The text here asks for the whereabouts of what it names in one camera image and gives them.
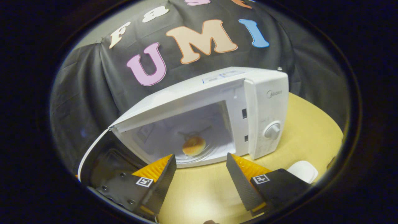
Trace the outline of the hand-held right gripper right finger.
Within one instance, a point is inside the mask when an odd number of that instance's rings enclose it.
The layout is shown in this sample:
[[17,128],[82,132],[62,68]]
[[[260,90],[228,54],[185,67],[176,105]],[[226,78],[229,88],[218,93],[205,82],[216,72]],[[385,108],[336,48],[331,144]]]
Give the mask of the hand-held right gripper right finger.
[[281,209],[311,186],[286,169],[271,171],[231,153],[227,154],[226,167],[245,209],[252,216]]

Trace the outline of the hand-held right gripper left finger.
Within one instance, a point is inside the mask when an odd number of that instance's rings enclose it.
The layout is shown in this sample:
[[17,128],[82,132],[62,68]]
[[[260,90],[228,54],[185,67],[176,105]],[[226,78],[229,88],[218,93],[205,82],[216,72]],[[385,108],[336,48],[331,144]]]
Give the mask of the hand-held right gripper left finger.
[[155,219],[176,170],[170,154],[136,172],[119,171],[113,178],[89,190],[115,209],[144,219]]

